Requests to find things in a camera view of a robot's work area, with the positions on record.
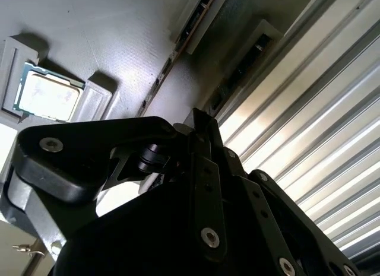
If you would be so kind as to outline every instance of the black metal bracket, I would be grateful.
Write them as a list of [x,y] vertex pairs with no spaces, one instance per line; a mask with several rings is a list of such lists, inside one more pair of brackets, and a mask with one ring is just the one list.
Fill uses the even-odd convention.
[[[26,216],[43,234],[34,208],[52,212],[45,214],[52,227],[67,232],[57,262],[63,272],[54,275],[107,271],[104,265],[123,274],[124,254],[130,271],[146,274],[188,268],[190,274],[344,275],[339,271],[346,265],[359,275],[272,178],[245,173],[236,153],[223,146],[215,119],[194,109],[186,124],[194,130],[182,134],[163,119],[138,118],[19,134],[12,166],[33,188],[36,204],[28,204]],[[59,151],[43,148],[44,138],[58,140]],[[164,175],[162,185],[101,218],[92,214],[102,189],[152,172]],[[65,227],[66,217],[83,214],[83,225]]]

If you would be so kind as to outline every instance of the corrugated metal wall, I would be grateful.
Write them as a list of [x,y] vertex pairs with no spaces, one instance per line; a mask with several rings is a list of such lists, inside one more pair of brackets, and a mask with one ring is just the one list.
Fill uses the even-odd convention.
[[379,7],[336,0],[220,128],[350,258],[380,245]]

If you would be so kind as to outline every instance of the metal rod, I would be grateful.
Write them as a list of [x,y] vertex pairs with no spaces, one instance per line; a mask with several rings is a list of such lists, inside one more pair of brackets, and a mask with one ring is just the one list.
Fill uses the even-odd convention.
[[32,254],[28,264],[24,268],[23,273],[21,273],[21,276],[33,276],[39,264],[41,263],[41,260],[44,258],[44,254],[47,252],[44,244],[40,239],[37,239],[32,247],[36,248],[35,250],[39,253]]

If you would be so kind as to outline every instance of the gray plastic holder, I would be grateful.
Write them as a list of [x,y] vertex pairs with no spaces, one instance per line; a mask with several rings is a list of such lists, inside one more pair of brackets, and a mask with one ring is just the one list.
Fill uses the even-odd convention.
[[47,43],[32,34],[7,37],[0,64],[0,120],[15,127],[23,115],[4,108],[6,96],[15,98],[25,62],[37,65],[48,54]]
[[93,77],[94,75],[85,82],[83,94],[70,122],[102,119],[112,98],[112,93],[92,81]]

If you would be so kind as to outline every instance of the screw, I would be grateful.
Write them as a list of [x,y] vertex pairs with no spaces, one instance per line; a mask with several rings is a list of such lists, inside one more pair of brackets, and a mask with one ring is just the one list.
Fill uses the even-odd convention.
[[280,258],[278,263],[281,266],[281,269],[284,271],[286,276],[295,276],[296,271],[293,265],[286,259],[286,258]]
[[209,227],[202,229],[201,237],[205,244],[211,248],[217,248],[220,244],[218,234]]
[[263,173],[260,173],[260,177],[261,177],[261,180],[263,180],[263,181],[268,181],[268,177],[266,177],[266,175],[265,174],[263,174]]
[[56,240],[55,242],[53,242],[50,247],[52,248],[52,252],[55,255],[59,255],[59,253],[61,252],[61,249],[62,249],[62,245],[61,245],[61,243],[58,240]]
[[235,158],[235,157],[236,157],[236,154],[235,154],[232,150],[229,150],[229,151],[228,151],[228,154],[229,154],[232,158]]
[[18,252],[30,252],[30,245],[12,245],[12,248]]
[[64,149],[64,144],[56,138],[43,138],[40,140],[40,147],[50,153],[58,153]]
[[354,273],[354,271],[352,271],[352,269],[350,267],[348,267],[347,265],[345,265],[343,267],[346,270],[346,272],[349,274],[349,276],[356,276],[356,274]]

